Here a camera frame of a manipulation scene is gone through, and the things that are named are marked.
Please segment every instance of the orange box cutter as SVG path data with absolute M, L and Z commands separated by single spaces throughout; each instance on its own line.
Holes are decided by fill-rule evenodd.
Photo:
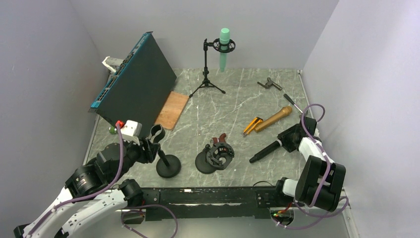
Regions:
M 254 118 L 252 120 L 252 122 L 249 123 L 249 125 L 247 126 L 247 128 L 245 128 L 244 133 L 242 134 L 242 136 L 243 137 L 247 136 L 261 122 L 263 122 L 263 119 L 261 119 L 259 117 Z

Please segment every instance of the brown cutting board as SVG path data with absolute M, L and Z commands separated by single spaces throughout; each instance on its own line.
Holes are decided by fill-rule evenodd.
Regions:
M 170 92 L 155 124 L 161 124 L 163 128 L 173 130 L 181 116 L 182 110 L 187 105 L 188 99 L 187 95 Z

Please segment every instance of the green microphone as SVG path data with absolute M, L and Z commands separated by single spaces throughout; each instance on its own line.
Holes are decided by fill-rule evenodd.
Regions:
M 227 28 L 223 28 L 220 31 L 219 41 L 221 44 L 228 44 L 230 40 L 230 31 Z M 227 50 L 227 46 L 220 47 L 221 50 Z M 220 53 L 220 60 L 219 60 L 219 67 L 220 71 L 223 72 L 224 68 L 226 68 L 226 57 L 227 53 Z

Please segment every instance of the microphone holder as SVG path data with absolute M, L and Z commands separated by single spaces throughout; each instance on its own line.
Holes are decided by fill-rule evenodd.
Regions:
M 221 90 L 216 85 L 212 84 L 210 82 L 210 80 L 207 78 L 207 75 L 209 74 L 209 69 L 207 68 L 207 50 L 208 50 L 208 47 L 209 46 L 213 47 L 216 51 L 219 51 L 220 53 L 229 53 L 229 52 L 232 52 L 235 49 L 235 47 L 236 47 L 235 42 L 232 41 L 232 40 L 229 40 L 229 43 L 227 43 L 227 44 L 220 43 L 219 38 L 215 39 L 213 42 L 207 42 L 207 39 L 204 40 L 204 43 L 203 43 L 203 50 L 204 50 L 204 71 L 203 71 L 203 75 L 204 75 L 204 80 L 202 81 L 202 83 L 200 84 L 200 86 L 198 86 L 198 88 L 192 94 L 190 94 L 190 98 L 200 88 L 216 88 L 220 92 L 222 92 L 223 94 L 226 93 L 225 91 Z

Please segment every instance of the blue trim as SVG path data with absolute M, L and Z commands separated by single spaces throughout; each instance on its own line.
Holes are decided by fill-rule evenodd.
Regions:
M 102 89 L 101 93 L 96 97 L 95 101 L 91 104 L 91 108 L 98 108 L 99 104 L 101 104 L 102 100 L 105 98 L 108 91 L 113 87 L 115 82 L 119 79 L 119 76 L 124 72 L 127 65 L 131 62 L 131 59 L 134 57 L 134 55 L 137 53 L 139 49 L 143 46 L 143 43 L 147 40 L 147 38 L 152 34 L 153 31 L 146 32 L 142 35 L 140 40 L 137 42 L 137 44 L 133 47 L 133 49 L 130 51 L 128 56 L 133 53 L 133 56 L 129 59 L 127 63 L 123 63 L 120 65 L 123 69 L 118 69 L 113 76 L 111 76 L 111 80 L 106 84 L 106 86 Z

